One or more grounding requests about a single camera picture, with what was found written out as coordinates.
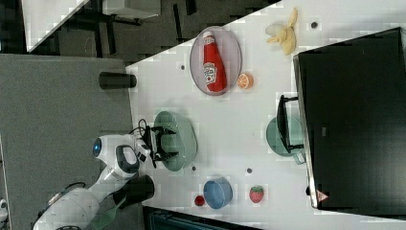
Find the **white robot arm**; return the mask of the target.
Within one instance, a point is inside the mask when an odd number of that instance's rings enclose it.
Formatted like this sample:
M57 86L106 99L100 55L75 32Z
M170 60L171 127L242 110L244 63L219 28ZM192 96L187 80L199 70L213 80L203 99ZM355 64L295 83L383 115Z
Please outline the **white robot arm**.
M164 161L176 154L163 145L181 139L178 132L149 127L141 138L133 134L99 137L93 156L105 164L98 180L89 188L66 189L49 200L33 224L33 230L84 230L90 223L106 225L110 217L99 213L101 203L113 195L120 206L129 206L154 196L150 177L139 175L142 163Z

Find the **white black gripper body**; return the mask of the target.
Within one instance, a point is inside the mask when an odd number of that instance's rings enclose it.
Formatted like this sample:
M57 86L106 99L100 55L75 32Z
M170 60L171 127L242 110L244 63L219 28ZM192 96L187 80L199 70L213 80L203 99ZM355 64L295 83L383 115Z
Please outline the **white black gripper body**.
M152 162L152 166L154 168L157 167L157 160L155 158L155 154L157 153L157 146L156 141L152 138L152 129L150 126L147 126L145 128L145 132L141 138L136 139L135 151L138 158L142 162L146 162L147 157L149 157Z

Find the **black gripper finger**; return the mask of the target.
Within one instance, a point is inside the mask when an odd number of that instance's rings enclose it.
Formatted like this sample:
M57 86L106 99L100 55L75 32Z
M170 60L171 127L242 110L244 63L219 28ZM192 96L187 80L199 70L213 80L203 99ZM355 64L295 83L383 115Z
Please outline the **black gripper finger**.
M154 154L154 160L155 161L167 161L176 155L177 155L177 152L156 152Z
M175 131L173 131L173 130L170 130L170 129L168 129L168 128L166 128L166 127L163 127L163 126L154 126L152 129L151 129L153 132L155 132L155 133L159 133L159 134L162 134L162 135L173 135L173 134L175 134Z

